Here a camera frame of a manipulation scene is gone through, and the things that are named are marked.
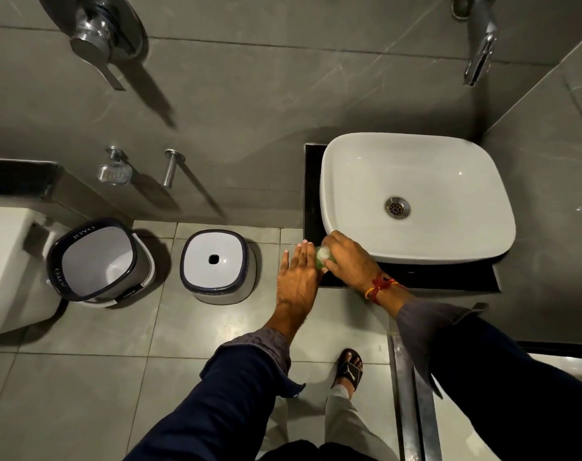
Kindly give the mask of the red thread wristband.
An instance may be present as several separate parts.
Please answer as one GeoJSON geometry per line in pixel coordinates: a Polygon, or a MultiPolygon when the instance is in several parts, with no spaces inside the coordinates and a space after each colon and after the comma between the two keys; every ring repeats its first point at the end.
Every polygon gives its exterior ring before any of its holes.
{"type": "Polygon", "coordinates": [[[390,289],[392,286],[401,287],[402,285],[387,273],[380,271],[379,274],[372,279],[372,286],[365,291],[364,298],[380,306],[381,303],[378,300],[379,292],[390,289]]]}

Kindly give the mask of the person's left forearm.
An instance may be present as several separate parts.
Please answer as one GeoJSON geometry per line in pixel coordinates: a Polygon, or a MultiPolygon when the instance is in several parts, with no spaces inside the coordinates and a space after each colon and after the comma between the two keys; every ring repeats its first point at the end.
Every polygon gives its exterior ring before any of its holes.
{"type": "Polygon", "coordinates": [[[298,306],[278,306],[273,325],[219,346],[200,383],[123,461],[254,461],[276,398],[306,387],[288,377],[290,333],[305,317],[298,306]]]}

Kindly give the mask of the white ceramic wash basin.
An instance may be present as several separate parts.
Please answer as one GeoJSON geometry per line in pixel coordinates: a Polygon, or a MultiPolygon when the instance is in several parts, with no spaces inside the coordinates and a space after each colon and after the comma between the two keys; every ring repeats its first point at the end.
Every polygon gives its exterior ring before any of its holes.
{"type": "Polygon", "coordinates": [[[451,264],[499,257],[514,243],[510,200],[495,162],[459,138],[350,133],[324,152],[320,207],[339,231],[384,263],[451,264]],[[404,198],[406,219],[384,210],[404,198]]]}

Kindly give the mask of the black sandal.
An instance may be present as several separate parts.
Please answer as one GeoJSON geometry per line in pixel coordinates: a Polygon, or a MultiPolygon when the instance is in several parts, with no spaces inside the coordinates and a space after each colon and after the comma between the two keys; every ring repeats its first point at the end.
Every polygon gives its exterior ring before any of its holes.
{"type": "Polygon", "coordinates": [[[336,363],[336,372],[332,387],[341,385],[347,392],[348,397],[357,390],[363,375],[363,360],[356,350],[344,349],[336,363]]]}

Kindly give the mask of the white wall-hung toilet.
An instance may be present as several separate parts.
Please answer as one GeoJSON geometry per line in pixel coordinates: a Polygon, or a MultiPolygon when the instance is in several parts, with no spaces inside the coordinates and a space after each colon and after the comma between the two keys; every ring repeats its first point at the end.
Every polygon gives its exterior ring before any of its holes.
{"type": "Polygon", "coordinates": [[[0,334],[51,318],[61,297],[46,257],[69,229],[32,209],[0,206],[0,334]]]}

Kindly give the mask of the person's right hand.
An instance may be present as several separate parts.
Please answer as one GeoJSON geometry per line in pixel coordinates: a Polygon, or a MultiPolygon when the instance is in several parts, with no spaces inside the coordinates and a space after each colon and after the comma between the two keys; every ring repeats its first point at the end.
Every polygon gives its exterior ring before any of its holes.
{"type": "Polygon", "coordinates": [[[327,235],[321,246],[329,247],[337,263],[343,266],[342,282],[360,294],[372,286],[372,279],[382,271],[363,247],[337,230],[327,235]]]}

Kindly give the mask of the chrome wall basin tap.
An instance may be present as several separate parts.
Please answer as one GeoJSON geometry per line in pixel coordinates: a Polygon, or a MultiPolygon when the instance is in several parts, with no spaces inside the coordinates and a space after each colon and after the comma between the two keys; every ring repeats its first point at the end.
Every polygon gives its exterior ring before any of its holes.
{"type": "Polygon", "coordinates": [[[475,86],[489,71],[498,37],[493,13],[496,0],[451,0],[451,14],[467,24],[470,60],[464,72],[464,85],[475,86]]]}

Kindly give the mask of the chrome wall spout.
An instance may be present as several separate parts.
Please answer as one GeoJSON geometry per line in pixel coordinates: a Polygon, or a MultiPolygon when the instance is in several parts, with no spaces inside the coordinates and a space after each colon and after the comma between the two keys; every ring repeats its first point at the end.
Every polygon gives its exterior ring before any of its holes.
{"type": "Polygon", "coordinates": [[[161,185],[165,189],[171,189],[177,166],[185,162],[185,157],[175,149],[166,149],[164,154],[167,159],[167,165],[161,185]]]}

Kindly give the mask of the person's right forearm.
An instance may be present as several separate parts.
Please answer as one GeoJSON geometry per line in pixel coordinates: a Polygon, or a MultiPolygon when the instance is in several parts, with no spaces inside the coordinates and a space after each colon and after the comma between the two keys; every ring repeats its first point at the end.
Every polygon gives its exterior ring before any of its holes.
{"type": "Polygon", "coordinates": [[[582,461],[582,381],[535,360],[478,308],[380,291],[418,374],[501,461],[582,461]]]}

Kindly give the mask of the chrome basin drain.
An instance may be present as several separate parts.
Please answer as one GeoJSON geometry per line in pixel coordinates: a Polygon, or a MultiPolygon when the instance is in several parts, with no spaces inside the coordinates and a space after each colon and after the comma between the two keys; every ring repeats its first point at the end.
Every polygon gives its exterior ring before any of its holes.
{"type": "Polygon", "coordinates": [[[393,219],[406,219],[411,214],[408,201],[401,197],[388,198],[384,203],[384,210],[393,219]]]}

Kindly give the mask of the black stone counter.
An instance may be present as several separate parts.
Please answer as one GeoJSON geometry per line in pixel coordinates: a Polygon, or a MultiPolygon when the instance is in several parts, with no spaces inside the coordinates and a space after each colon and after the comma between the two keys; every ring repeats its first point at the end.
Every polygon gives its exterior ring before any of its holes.
{"type": "MultiPolygon", "coordinates": [[[[326,145],[304,145],[303,236],[320,245],[326,230],[320,207],[320,175],[326,145]]],[[[501,258],[452,264],[382,263],[379,267],[409,289],[493,294],[501,288],[494,264],[501,258]]]]}

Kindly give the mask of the steel floor threshold strip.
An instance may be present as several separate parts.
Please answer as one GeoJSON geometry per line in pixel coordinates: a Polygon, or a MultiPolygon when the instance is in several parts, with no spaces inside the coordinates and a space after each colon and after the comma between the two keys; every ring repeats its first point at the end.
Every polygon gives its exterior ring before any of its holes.
{"type": "Polygon", "coordinates": [[[399,336],[388,337],[397,433],[402,461],[443,461],[432,389],[399,336]]]}

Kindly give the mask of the person's left hand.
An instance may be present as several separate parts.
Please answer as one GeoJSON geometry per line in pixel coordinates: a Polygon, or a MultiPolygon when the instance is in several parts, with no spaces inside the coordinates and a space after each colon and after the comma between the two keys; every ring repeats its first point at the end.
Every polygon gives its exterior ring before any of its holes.
{"type": "Polygon", "coordinates": [[[284,276],[279,276],[276,292],[276,308],[282,308],[285,316],[302,323],[313,308],[323,271],[316,268],[316,247],[310,243],[310,267],[306,271],[298,268],[298,244],[289,250],[289,268],[284,276]]]}

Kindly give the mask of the white bucket with dark rim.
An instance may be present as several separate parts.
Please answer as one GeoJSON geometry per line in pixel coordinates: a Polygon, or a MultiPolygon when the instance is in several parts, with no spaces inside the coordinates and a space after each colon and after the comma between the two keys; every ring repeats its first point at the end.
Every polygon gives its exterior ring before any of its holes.
{"type": "Polygon", "coordinates": [[[47,283],[64,300],[103,309],[147,289],[157,267],[136,232],[104,217],[58,239],[46,256],[46,272],[47,283]]]}

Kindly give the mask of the white plastic bath stool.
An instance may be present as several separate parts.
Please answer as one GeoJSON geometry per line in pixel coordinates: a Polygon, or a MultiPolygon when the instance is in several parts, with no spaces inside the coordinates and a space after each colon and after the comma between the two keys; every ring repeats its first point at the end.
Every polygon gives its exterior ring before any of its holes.
{"type": "Polygon", "coordinates": [[[195,298],[210,305],[245,301],[256,283],[256,256],[240,234],[230,230],[202,230],[185,243],[180,279],[195,298]]]}

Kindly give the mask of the chrome shower mixer valve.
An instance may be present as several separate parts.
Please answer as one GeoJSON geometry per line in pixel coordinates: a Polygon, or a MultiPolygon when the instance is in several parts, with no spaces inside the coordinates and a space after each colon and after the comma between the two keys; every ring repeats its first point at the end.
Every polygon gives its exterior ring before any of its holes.
{"type": "Polygon", "coordinates": [[[138,58],[147,41],[141,20],[128,0],[38,0],[68,38],[72,52],[94,66],[112,89],[125,91],[110,70],[138,58]]]}

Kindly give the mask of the person's leg in grey trousers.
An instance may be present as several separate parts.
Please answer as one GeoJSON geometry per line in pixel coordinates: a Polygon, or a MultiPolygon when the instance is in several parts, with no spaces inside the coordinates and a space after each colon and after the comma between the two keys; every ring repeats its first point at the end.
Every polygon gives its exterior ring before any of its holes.
{"type": "Polygon", "coordinates": [[[348,390],[334,384],[325,404],[325,442],[290,441],[288,403],[278,396],[256,461],[400,461],[395,452],[361,418],[348,390]]]}

